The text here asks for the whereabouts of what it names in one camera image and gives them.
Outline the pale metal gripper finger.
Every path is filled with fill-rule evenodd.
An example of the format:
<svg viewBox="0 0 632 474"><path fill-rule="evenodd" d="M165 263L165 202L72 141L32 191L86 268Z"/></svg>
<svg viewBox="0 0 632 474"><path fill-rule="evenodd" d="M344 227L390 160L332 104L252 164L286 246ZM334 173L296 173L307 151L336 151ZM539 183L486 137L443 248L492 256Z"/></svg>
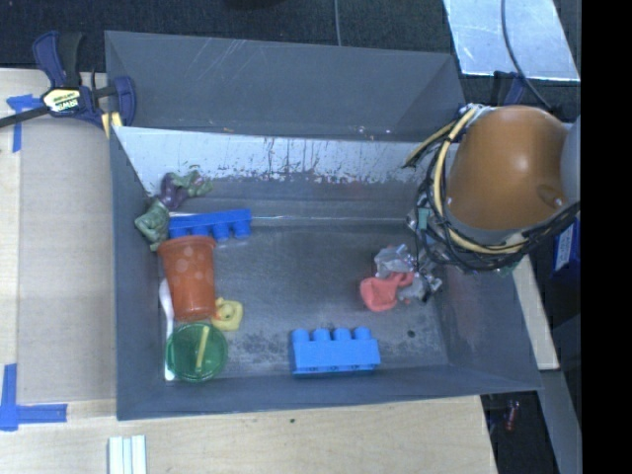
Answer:
<svg viewBox="0 0 632 474"><path fill-rule="evenodd" d="M410 304L414 301L425 302L427 295L427 290L422 283L401 287L396 294L397 299L404 304Z"/></svg>
<svg viewBox="0 0 632 474"><path fill-rule="evenodd" d="M413 270L413 257L406 244L381 249L373 261L378 274L405 274Z"/></svg>

